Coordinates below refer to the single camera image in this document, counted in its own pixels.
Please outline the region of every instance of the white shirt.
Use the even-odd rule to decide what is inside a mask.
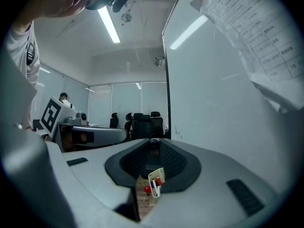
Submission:
[[[71,108],[71,103],[69,103],[67,100],[62,100],[61,102]]]
[[[30,36],[32,36],[32,41],[34,41],[35,56],[32,63],[28,66],[27,46]],[[22,72],[24,77],[28,79],[30,84],[35,87],[39,75],[40,62],[39,51],[34,34],[34,23],[32,22],[29,30],[23,34],[17,34],[13,28],[10,28],[5,38],[5,45],[17,68]],[[24,128],[31,127],[30,108],[31,105],[28,106],[27,113],[21,123]]]

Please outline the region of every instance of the white box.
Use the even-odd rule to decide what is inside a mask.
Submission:
[[[151,193],[152,193],[153,197],[155,197],[155,198],[159,198],[160,196],[155,196],[155,195],[153,194],[153,192],[152,192],[152,186],[151,186],[151,181],[152,181],[152,180],[155,180],[155,182],[156,182],[156,179],[157,179],[158,177],[161,179],[161,183],[163,184],[163,183],[165,182],[165,172],[164,172],[163,168],[159,168],[159,169],[157,169],[157,170],[151,172],[151,173],[149,174],[149,176],[148,176],[149,185],[150,185],[150,188],[151,188]]]
[[[57,123],[65,122],[69,116],[76,117],[76,114],[76,111],[52,96],[40,119],[40,124],[48,135],[53,138]]]

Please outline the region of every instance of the chair headrest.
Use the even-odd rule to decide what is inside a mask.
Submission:
[[[139,121],[139,122],[149,122],[150,120],[151,119],[150,119],[149,115],[140,115],[137,118],[137,121]]]
[[[128,113],[128,114],[125,116],[125,119],[126,119],[127,121],[132,120],[132,112],[131,112],[131,113]]]
[[[134,118],[134,119],[137,119],[138,116],[142,116],[142,115],[143,115],[142,113],[134,113],[133,118]]]
[[[159,112],[151,112],[151,117],[159,117],[161,114]]]

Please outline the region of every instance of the whiteboard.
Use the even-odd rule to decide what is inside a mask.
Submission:
[[[171,138],[224,153],[278,193],[303,160],[303,111],[277,113],[250,82],[238,51],[208,20],[178,48],[201,15],[179,0],[164,31],[171,100]]]

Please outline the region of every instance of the wooden floor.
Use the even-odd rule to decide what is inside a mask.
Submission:
[[[139,210],[139,217],[143,219],[156,206],[157,200],[152,194],[147,197],[143,188],[149,185],[149,180],[143,179],[141,176],[136,183],[137,205]]]

